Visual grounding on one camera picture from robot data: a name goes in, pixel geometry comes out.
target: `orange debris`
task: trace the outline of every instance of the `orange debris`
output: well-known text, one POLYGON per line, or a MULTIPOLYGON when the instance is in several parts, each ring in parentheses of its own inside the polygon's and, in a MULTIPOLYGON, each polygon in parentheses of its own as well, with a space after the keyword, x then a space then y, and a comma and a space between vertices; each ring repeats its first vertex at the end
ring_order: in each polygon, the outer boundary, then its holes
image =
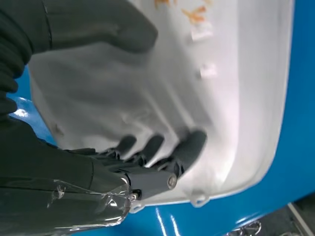
POLYGON ((169 0, 154 0, 154 4, 156 5, 156 9, 159 7, 159 3, 166 3, 168 6, 170 5, 169 0))
POLYGON ((205 20, 205 17, 200 15, 200 13, 206 12, 206 8, 205 6, 198 7, 192 12, 189 12, 185 9, 182 9, 181 11, 184 15, 187 16, 192 24, 197 24, 205 20))

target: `blue surface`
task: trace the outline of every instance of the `blue surface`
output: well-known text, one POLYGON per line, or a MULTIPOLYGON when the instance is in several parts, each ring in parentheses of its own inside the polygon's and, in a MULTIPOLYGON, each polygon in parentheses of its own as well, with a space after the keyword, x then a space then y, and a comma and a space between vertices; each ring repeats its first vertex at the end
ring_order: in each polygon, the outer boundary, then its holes
MULTIPOLYGON (((296 1, 291 68, 282 132, 273 163, 261 182, 240 194, 210 201, 202 208, 193 208, 190 204, 147 207, 135 215, 129 214, 119 226, 76 236, 222 235, 236 225, 313 192, 315 14, 313 9, 315 9, 313 0, 296 1)), ((30 99, 26 81, 19 79, 20 87, 17 97, 30 99)), ((48 138, 47 129, 42 129, 42 125, 39 129, 38 124, 41 123, 33 122, 42 119, 31 101, 20 102, 19 108, 29 113, 26 121, 33 125, 39 136, 48 138)))

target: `clear plastic wrap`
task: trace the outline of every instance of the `clear plastic wrap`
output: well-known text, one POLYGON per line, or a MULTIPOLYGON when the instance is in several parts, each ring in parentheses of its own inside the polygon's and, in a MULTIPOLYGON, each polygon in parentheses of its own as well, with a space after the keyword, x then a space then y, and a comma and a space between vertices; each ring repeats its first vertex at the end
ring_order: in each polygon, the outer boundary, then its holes
POLYGON ((128 184, 97 193, 60 180, 0 178, 0 235, 68 235, 120 224, 131 207, 128 184))

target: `robotic hand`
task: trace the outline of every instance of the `robotic hand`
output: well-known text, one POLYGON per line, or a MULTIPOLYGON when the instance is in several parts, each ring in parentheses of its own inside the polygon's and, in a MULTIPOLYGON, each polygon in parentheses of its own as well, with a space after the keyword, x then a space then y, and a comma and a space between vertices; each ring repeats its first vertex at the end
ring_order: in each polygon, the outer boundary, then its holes
POLYGON ((201 152, 206 136, 193 131, 169 157, 144 165, 163 142, 154 135, 144 150, 122 160, 135 142, 113 148, 61 150, 39 140, 28 124, 10 117, 6 98, 32 54, 107 42, 145 53, 158 33, 126 0, 0 1, 0 235, 63 235, 115 225, 131 202, 175 187, 201 152))

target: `white container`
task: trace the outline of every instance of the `white container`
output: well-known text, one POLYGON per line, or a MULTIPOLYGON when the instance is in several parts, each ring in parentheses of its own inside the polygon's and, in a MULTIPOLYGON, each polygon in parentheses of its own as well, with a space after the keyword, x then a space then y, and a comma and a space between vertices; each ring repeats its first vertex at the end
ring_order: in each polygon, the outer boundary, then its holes
POLYGON ((201 157, 175 189, 136 201, 134 212, 187 201, 200 207, 261 180, 283 120, 293 1, 134 2, 159 30, 149 54, 99 43, 32 57, 32 100, 57 143, 104 150, 134 134, 131 153, 162 133, 165 142, 152 165, 187 127, 207 131, 201 157), (198 17, 190 21, 193 10, 198 17))

